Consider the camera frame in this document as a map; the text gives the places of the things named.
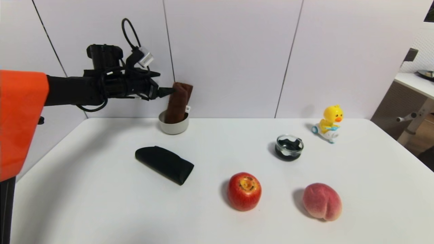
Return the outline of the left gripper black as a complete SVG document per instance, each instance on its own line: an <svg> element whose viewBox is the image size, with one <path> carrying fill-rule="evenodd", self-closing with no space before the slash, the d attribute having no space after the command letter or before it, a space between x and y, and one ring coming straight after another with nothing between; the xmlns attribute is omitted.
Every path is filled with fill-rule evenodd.
<svg viewBox="0 0 434 244"><path fill-rule="evenodd" d="M153 100L163 98L175 93L172 87L159 87L152 78L126 78L126 98Z"/></svg>

